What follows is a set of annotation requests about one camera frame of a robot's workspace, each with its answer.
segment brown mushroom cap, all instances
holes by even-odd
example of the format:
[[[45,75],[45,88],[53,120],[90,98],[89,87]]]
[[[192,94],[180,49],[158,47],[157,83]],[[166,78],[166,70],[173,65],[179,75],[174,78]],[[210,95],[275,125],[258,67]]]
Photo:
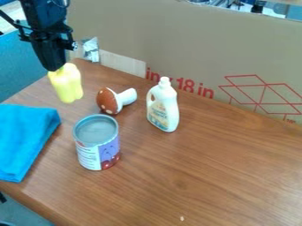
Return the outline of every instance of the brown mushroom cap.
[[[107,114],[116,115],[118,113],[116,96],[107,87],[101,88],[97,93],[96,103],[99,108]]]

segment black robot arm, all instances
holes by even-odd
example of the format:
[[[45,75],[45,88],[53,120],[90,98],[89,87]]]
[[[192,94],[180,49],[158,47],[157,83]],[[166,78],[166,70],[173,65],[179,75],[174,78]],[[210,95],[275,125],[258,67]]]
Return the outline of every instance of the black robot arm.
[[[64,0],[19,0],[28,26],[14,21],[0,10],[0,17],[19,30],[22,41],[31,42],[35,54],[48,71],[54,72],[66,63],[65,50],[76,49],[72,28],[67,26],[67,4]]]

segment white plastic bottle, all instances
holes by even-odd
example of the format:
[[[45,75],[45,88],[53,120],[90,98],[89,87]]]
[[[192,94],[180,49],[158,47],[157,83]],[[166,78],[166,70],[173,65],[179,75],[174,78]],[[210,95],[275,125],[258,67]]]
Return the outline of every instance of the white plastic bottle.
[[[173,132],[178,127],[177,92],[168,77],[161,77],[158,85],[147,93],[147,120],[165,132]]]

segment cable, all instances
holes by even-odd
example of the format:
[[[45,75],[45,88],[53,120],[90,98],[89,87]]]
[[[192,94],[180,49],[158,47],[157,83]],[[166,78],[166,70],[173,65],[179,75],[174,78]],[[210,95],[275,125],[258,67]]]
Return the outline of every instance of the cable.
[[[71,0],[66,0],[66,1],[67,1],[66,5],[61,5],[61,4],[56,3],[56,0],[51,0],[51,2],[53,4],[55,4],[57,7],[64,8],[64,9],[68,8],[71,5]]]

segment yellow toy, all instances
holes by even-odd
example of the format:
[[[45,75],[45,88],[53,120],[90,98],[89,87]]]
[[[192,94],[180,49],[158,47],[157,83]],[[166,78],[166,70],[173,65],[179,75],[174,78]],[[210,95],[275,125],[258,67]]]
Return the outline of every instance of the yellow toy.
[[[83,97],[80,72],[75,64],[66,63],[48,76],[62,102],[72,103]]]

